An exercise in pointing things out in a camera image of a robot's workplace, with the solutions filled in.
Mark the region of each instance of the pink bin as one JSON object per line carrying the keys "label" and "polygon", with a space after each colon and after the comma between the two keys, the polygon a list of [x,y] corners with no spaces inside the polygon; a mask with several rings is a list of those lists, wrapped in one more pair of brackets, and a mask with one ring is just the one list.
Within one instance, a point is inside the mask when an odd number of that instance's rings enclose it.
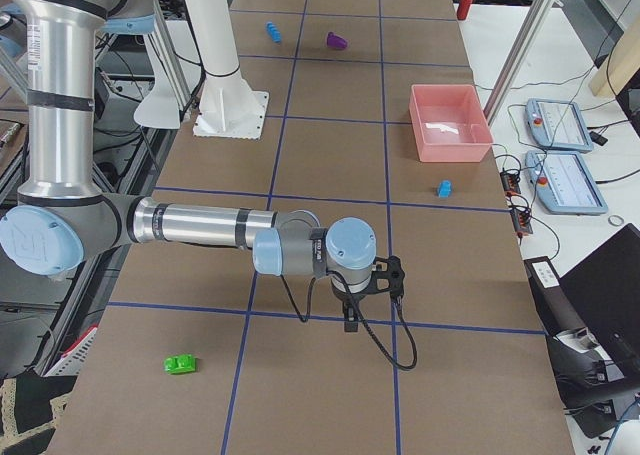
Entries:
{"label": "pink bin", "polygon": [[479,162],[493,143],[473,85],[412,85],[409,111],[421,162]]}

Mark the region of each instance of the blue block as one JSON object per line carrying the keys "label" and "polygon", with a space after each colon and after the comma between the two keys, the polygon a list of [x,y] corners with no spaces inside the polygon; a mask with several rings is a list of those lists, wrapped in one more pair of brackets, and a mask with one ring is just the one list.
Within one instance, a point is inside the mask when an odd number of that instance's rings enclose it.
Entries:
{"label": "blue block", "polygon": [[267,22],[266,25],[267,33],[271,37],[275,43],[280,43],[282,41],[282,36],[280,35],[280,30],[276,27],[275,23]]}
{"label": "blue block", "polygon": [[451,195],[452,189],[453,187],[451,186],[451,181],[443,180],[438,186],[438,197],[447,198],[449,195]]}

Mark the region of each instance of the white object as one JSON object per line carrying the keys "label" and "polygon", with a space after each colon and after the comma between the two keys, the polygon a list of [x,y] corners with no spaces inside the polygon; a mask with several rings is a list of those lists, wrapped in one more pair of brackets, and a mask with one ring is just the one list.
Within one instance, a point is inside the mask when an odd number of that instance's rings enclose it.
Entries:
{"label": "white object", "polygon": [[185,0],[207,79],[194,135],[260,138],[269,101],[242,78],[227,0]]}
{"label": "white object", "polygon": [[57,377],[63,375],[78,375],[82,364],[87,359],[89,349],[93,344],[98,327],[92,326],[80,339],[67,350],[60,360],[44,374],[45,377]]}
{"label": "white object", "polygon": [[[182,20],[167,20],[167,29],[176,47],[176,52],[183,58],[198,62],[198,51],[193,43],[189,25]],[[180,107],[169,83],[162,62],[153,50],[149,36],[144,36],[147,54],[153,68],[155,83],[151,92],[138,105],[133,118],[138,125],[152,128],[166,128],[176,130],[180,128]],[[200,67],[178,58],[189,90],[194,90],[200,80]]]}

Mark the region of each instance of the wire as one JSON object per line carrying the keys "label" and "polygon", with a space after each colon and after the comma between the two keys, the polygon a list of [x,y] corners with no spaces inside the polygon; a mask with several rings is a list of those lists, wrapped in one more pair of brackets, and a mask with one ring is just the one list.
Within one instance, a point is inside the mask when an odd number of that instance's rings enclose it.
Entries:
{"label": "wire", "polygon": [[597,185],[605,185],[607,183],[613,183],[613,182],[619,182],[620,180],[624,180],[625,178],[629,178],[637,173],[640,173],[640,168],[638,170],[634,170],[631,173],[627,173],[626,175],[623,175],[621,177],[618,178],[612,178],[611,180],[596,180],[596,184]]}
{"label": "wire", "polygon": [[134,133],[136,133],[136,132],[138,132],[138,131],[142,130],[142,126],[141,126],[141,125],[138,125],[138,126],[137,126],[136,128],[134,128],[133,130],[131,130],[131,131],[129,131],[129,132],[126,132],[126,133],[121,133],[121,134],[118,134],[118,133],[116,133],[116,132],[109,131],[109,130],[103,130],[102,128],[97,128],[97,127],[93,127],[93,129],[94,129],[96,132],[104,133],[105,135],[109,135],[110,137],[115,137],[115,138],[126,138],[126,137],[129,137],[129,136],[133,135]]}
{"label": "wire", "polygon": [[140,93],[140,98],[143,99],[144,98],[144,94],[142,93],[142,88],[138,84],[138,81],[136,80],[136,76],[133,74],[133,70],[131,69],[131,66],[127,63],[127,61],[124,59],[124,57],[122,55],[120,55],[120,53],[117,50],[109,50],[109,52],[113,53],[116,57],[118,57],[120,60],[122,60],[122,63],[124,63],[125,67],[127,67],[127,70],[129,71],[129,75],[131,75],[131,81],[133,82],[133,84],[138,89],[138,92]]}
{"label": "wire", "polygon": [[618,431],[620,430],[620,427],[624,422],[626,422],[625,417],[629,414],[631,409],[638,404],[640,404],[640,399],[635,399],[633,403],[629,405],[627,409],[622,413],[622,415],[620,416],[620,420],[618,420],[618,423],[616,424],[616,428],[613,429],[613,433],[611,434],[611,439],[607,444],[607,449],[604,451],[604,455],[609,455],[609,452],[611,452],[611,448],[613,447],[613,442],[615,441],[616,436],[618,435]]}
{"label": "wire", "polygon": [[[580,75],[576,75],[575,77],[567,78],[562,82],[529,82],[529,83],[525,83],[524,85],[520,85],[519,87],[511,87],[510,90],[521,90],[526,87],[535,87],[538,85],[556,85],[556,86],[564,85],[566,83],[572,82],[574,80],[578,80],[579,78],[582,78],[588,75],[592,69],[593,69],[593,66],[589,67],[589,69],[586,72],[582,72]],[[483,87],[482,85],[476,84],[475,86],[477,88],[480,88],[481,90],[493,90],[493,88]]]}
{"label": "wire", "polygon": [[356,299],[354,298],[353,294],[351,293],[351,290],[349,289],[349,284],[347,283],[345,278],[342,276],[342,274],[340,272],[336,272],[335,270],[327,270],[327,275],[333,275],[333,276],[335,276],[335,277],[337,277],[339,279],[340,283],[344,287],[345,293],[347,294],[347,298],[349,299],[349,303],[353,307],[353,309],[354,309],[354,311],[356,313],[356,316],[358,317],[358,320],[362,323],[362,326],[364,327],[364,329],[369,334],[369,337],[371,337],[371,340],[373,340],[373,342],[377,345],[377,347],[380,349],[380,352],[382,352],[382,354],[389,361],[389,363],[391,363],[391,365],[393,365],[398,370],[409,371],[409,370],[414,369],[416,367],[416,365],[418,364],[418,348],[416,346],[416,341],[413,338],[413,335],[411,334],[411,331],[409,330],[409,326],[407,325],[407,322],[404,320],[404,316],[402,314],[402,304],[399,301],[399,299],[393,300],[393,306],[394,306],[394,308],[396,310],[396,313],[398,314],[398,318],[400,319],[400,323],[402,324],[402,327],[404,328],[404,331],[407,334],[407,338],[409,339],[409,343],[411,344],[411,352],[412,352],[413,359],[412,359],[411,363],[408,364],[408,365],[401,364],[400,362],[398,362],[398,360],[396,360],[393,356],[391,356],[389,351],[385,348],[385,346],[382,344],[380,339],[373,332],[373,330],[369,326],[368,320],[362,314],[362,311],[360,310],[360,307],[358,306],[358,302],[356,301]]}
{"label": "wire", "polygon": [[284,278],[284,275],[280,275],[280,280],[282,280],[282,284],[287,291],[287,297],[289,297],[289,301],[291,302],[291,306],[298,316],[298,320],[300,320],[302,323],[307,323],[309,321],[309,318],[311,318],[311,297],[313,296],[313,287],[316,284],[316,277],[313,277],[311,279],[311,281],[309,282],[309,287],[307,288],[307,310],[304,316],[302,316],[302,314],[300,313],[300,309],[298,309],[298,305],[293,299],[293,294],[291,293],[291,289],[289,288],[289,284]]}
{"label": "wire", "polygon": [[138,135],[136,138],[132,138],[131,140],[127,140],[126,142],[118,143],[116,145],[109,145],[108,147],[99,148],[98,150],[94,150],[93,154],[95,155],[96,153],[106,152],[107,150],[126,147],[127,145],[131,145],[133,142],[137,142],[138,140],[140,140],[141,137],[142,135]]}
{"label": "wire", "polygon": [[[45,328],[45,330],[49,333],[49,336],[51,337],[51,339],[53,340],[53,347],[55,348],[57,346],[57,339],[55,334],[53,333],[53,330],[51,330],[51,327],[49,327],[49,325],[47,325],[44,320],[42,320],[42,318],[36,316],[36,315],[30,315],[28,317],[22,317],[22,318],[17,318],[15,320],[8,320],[6,322],[0,322],[0,326],[2,325],[11,325],[12,323],[18,323],[18,322],[22,322],[24,320],[37,320],[38,322],[40,322],[40,324],[42,324],[42,326]],[[47,357],[47,364],[49,363],[49,361],[51,360],[51,358],[53,357],[55,353],[55,350],[52,350],[51,353],[49,354],[49,356]],[[31,366],[26,365],[25,368],[28,370],[29,368],[34,367],[36,364],[31,364]]]}
{"label": "wire", "polygon": [[558,256],[558,254],[560,253],[560,237],[558,237],[558,234],[556,233],[556,231],[551,228],[549,225],[547,225],[545,222],[543,222],[542,220],[540,220],[539,218],[534,217],[533,215],[530,216],[530,218],[532,220],[535,220],[536,222],[544,225],[545,227],[547,227],[549,229],[549,231],[553,234],[553,236],[556,239],[556,243],[558,244],[558,247],[556,248],[556,253],[553,254],[553,257],[549,257],[549,260],[553,260],[554,258],[556,258]]}
{"label": "wire", "polygon": [[153,166],[156,167],[156,170],[158,171],[158,173],[160,173],[161,172],[160,164],[158,163],[158,160],[156,159],[156,156],[153,153],[153,148],[151,147],[151,143],[149,143],[149,139],[147,138],[146,133],[144,133],[144,130],[140,130],[140,136],[142,137],[142,140],[144,141],[145,145],[147,146],[147,150],[149,152],[149,157],[151,158],[151,161],[153,162]]}
{"label": "wire", "polygon": [[197,67],[202,67],[202,62],[194,62],[193,60],[189,60],[188,58],[183,57],[182,55],[180,55],[178,52],[176,52],[175,50],[173,51],[173,54],[178,57],[180,60],[182,60],[183,62],[187,62],[190,63],[191,65],[195,65]]}
{"label": "wire", "polygon": [[581,108],[581,109],[580,109],[580,111],[581,111],[581,112],[588,112],[589,110],[595,110],[596,108],[604,107],[605,105],[608,105],[609,103],[613,103],[613,102],[615,102],[615,101],[616,101],[616,99],[614,98],[614,99],[609,100],[609,101],[607,101],[607,102],[602,102],[602,103],[600,103],[600,104],[598,104],[598,105],[596,105],[596,106],[594,106],[594,107]]}
{"label": "wire", "polygon": [[20,128],[24,127],[26,124],[24,122],[19,122],[18,120],[11,120],[9,118],[0,118],[0,122],[9,122],[9,123],[18,123],[21,125]]}

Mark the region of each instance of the black cable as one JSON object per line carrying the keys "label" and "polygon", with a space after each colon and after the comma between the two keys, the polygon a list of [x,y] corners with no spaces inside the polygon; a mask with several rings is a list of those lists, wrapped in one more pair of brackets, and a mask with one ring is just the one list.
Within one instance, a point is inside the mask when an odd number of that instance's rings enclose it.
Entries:
{"label": "black cable", "polygon": [[93,127],[93,129],[96,132],[99,133],[104,133],[105,135],[109,135],[110,137],[115,137],[115,138],[126,138],[126,137],[130,137],[131,135],[133,135],[134,133],[140,131],[142,129],[142,127],[140,125],[138,125],[136,128],[134,128],[133,130],[126,132],[126,133],[116,133],[110,130],[103,130],[102,128],[97,128],[97,127]]}
{"label": "black cable", "polygon": [[27,155],[29,154],[29,126],[24,134],[24,142],[22,143],[22,151],[20,153],[20,180],[22,183],[27,181]]}
{"label": "black cable", "polygon": [[624,180],[625,178],[629,178],[637,173],[640,173],[640,168],[638,170],[634,170],[631,173],[627,173],[626,175],[623,175],[621,177],[618,178],[612,178],[611,180],[596,180],[596,184],[597,185],[605,185],[607,183],[613,183],[613,182],[619,182],[620,180]]}
{"label": "black cable", "polygon": [[556,253],[553,254],[553,257],[549,257],[549,260],[553,260],[560,253],[560,237],[558,237],[558,234],[556,233],[556,231],[553,228],[551,228],[549,225],[547,225],[545,222],[543,222],[539,218],[536,218],[533,215],[531,215],[531,219],[535,220],[536,222],[538,222],[538,223],[544,225],[545,227],[547,227],[549,229],[549,231],[553,234],[553,236],[556,238],[556,243],[558,244],[558,248],[556,248]]}
{"label": "black cable", "polygon": [[140,130],[140,136],[142,137],[142,140],[144,141],[144,144],[147,146],[147,151],[149,152],[149,157],[151,158],[151,161],[153,162],[153,166],[156,168],[158,173],[160,173],[161,172],[160,164],[158,163],[158,160],[156,159],[155,153],[153,153],[153,148],[151,147],[151,143],[149,142],[149,139],[147,138],[147,134],[144,132],[144,130]]}
{"label": "black cable", "polygon": [[18,123],[21,125],[20,128],[24,127],[26,124],[24,122],[20,122],[18,120],[11,120],[9,118],[0,118],[0,122],[9,122],[9,123]]}
{"label": "black cable", "polygon": [[118,53],[117,50],[113,50],[112,49],[112,50],[109,50],[109,52],[113,53],[116,57],[118,57],[120,60],[122,60],[122,63],[124,63],[125,67],[127,67],[127,70],[129,71],[129,75],[131,75],[131,81],[133,82],[133,84],[138,89],[138,92],[140,93],[140,98],[143,99],[144,98],[144,94],[142,93],[142,88],[140,88],[140,85],[138,84],[138,81],[136,80],[136,76],[133,74],[133,70],[131,69],[131,66],[127,63],[127,61],[124,59],[124,57],[122,55],[120,55],[120,53]]}
{"label": "black cable", "polygon": [[366,318],[364,318],[364,315],[362,314],[362,311],[360,310],[360,307],[358,306],[358,302],[356,301],[356,299],[354,298],[353,294],[351,293],[351,290],[349,289],[349,284],[347,283],[345,278],[342,276],[342,274],[339,273],[339,272],[336,272],[335,270],[327,270],[327,275],[333,275],[335,277],[338,277],[340,283],[344,287],[345,293],[347,294],[347,298],[349,299],[349,303],[353,306],[353,309],[356,312],[356,316],[358,317],[358,320],[362,323],[362,326],[364,327],[364,329],[369,334],[369,337],[371,337],[371,340],[373,340],[373,342],[377,345],[377,347],[380,349],[380,352],[389,361],[389,363],[391,363],[391,365],[393,365],[398,370],[409,371],[409,370],[414,369],[415,366],[418,364],[418,348],[416,346],[416,341],[413,338],[413,335],[411,334],[411,331],[409,330],[409,326],[407,325],[407,322],[404,320],[404,316],[402,314],[402,304],[400,302],[400,299],[393,300],[393,306],[394,306],[394,308],[396,310],[396,313],[398,314],[398,318],[400,320],[400,323],[402,324],[402,327],[404,328],[404,331],[407,334],[407,338],[409,339],[409,343],[411,344],[411,351],[412,351],[413,360],[411,361],[411,363],[409,365],[403,365],[400,362],[398,362],[398,360],[396,360],[389,353],[389,351],[385,348],[385,346],[382,344],[380,339],[373,332],[373,330],[369,326],[368,320]]}
{"label": "black cable", "polygon": [[120,93],[118,90],[116,90],[116,89],[115,89],[115,88],[113,88],[113,87],[108,87],[108,88],[109,88],[109,91],[110,91],[111,93],[113,93],[114,95],[116,95],[116,96],[118,96],[118,97],[120,97],[120,98],[125,98],[125,99],[127,99],[127,100],[131,100],[132,102],[136,102],[136,103],[140,103],[140,102],[142,102],[142,100],[138,100],[137,98],[130,97],[129,95],[125,95],[124,93]]}
{"label": "black cable", "polygon": [[127,140],[126,142],[118,143],[116,145],[109,145],[108,147],[99,148],[98,150],[94,150],[93,154],[95,155],[96,153],[106,152],[107,150],[113,150],[115,148],[126,147],[127,145],[131,145],[133,142],[136,142],[136,141],[140,140],[141,136],[142,135],[138,135],[137,137],[132,138],[131,140]]}
{"label": "black cable", "polygon": [[284,288],[287,292],[287,297],[289,297],[289,301],[291,302],[291,306],[298,316],[298,320],[300,320],[302,323],[307,323],[309,321],[309,318],[311,318],[311,297],[313,296],[313,287],[316,284],[316,277],[313,277],[311,279],[311,281],[309,282],[309,287],[307,288],[307,310],[304,316],[302,316],[302,313],[300,313],[300,309],[298,309],[298,305],[293,299],[293,294],[291,293],[291,289],[289,288],[289,284],[284,278],[284,275],[280,275],[280,280],[282,280],[282,284],[284,285]]}
{"label": "black cable", "polygon": [[176,52],[175,50],[173,51],[173,54],[178,57],[180,60],[182,60],[183,62],[187,62],[190,63],[191,65],[195,65],[196,67],[200,67],[202,68],[202,62],[194,62],[193,60],[189,60],[188,58],[183,57],[182,55],[180,55],[178,52]]}

